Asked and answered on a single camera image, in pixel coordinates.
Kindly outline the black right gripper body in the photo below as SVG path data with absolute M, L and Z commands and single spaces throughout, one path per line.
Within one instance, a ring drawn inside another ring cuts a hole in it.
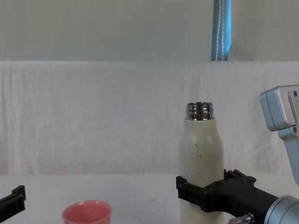
M 264 221 L 270 206 L 278 199 L 244 179 L 216 181 L 203 189 L 202 209 L 226 212 L 235 217 L 252 214 L 255 221 Z

